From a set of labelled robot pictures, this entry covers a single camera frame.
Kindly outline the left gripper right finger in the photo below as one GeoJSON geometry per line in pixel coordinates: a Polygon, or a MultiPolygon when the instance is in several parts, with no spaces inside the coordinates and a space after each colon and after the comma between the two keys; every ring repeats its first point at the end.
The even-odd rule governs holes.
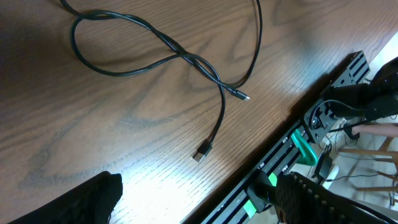
{"type": "Polygon", "coordinates": [[[389,218],[365,205],[339,196],[306,177],[291,173],[278,178],[276,207],[289,224],[383,224],[389,218]]]}

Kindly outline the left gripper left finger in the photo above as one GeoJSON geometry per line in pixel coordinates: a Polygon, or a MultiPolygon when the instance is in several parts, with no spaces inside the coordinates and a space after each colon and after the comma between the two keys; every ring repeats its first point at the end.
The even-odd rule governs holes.
{"type": "Polygon", "coordinates": [[[122,195],[121,174],[104,171],[11,223],[108,224],[122,195]]]}

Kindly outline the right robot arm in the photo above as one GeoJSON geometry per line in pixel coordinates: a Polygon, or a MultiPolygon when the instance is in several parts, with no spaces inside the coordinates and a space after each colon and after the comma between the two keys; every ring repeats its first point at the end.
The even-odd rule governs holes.
{"type": "Polygon", "coordinates": [[[383,65],[369,84],[331,87],[325,99],[339,118],[372,121],[397,114],[397,59],[383,65]]]}

